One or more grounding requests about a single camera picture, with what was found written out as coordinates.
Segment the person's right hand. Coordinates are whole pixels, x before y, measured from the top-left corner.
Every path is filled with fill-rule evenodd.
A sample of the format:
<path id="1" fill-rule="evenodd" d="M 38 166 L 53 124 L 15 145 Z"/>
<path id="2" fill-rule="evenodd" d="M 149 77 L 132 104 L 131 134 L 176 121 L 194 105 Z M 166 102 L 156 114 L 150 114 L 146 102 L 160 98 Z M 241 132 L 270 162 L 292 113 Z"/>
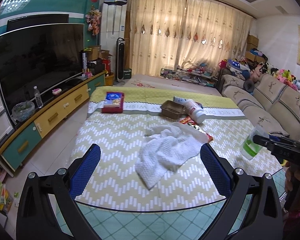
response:
<path id="1" fill-rule="evenodd" d="M 292 165 L 289 161 L 285 164 L 285 192 L 291 192 L 294 188 L 293 183 L 295 181 L 300 181 L 300 170 L 292 171 Z"/>

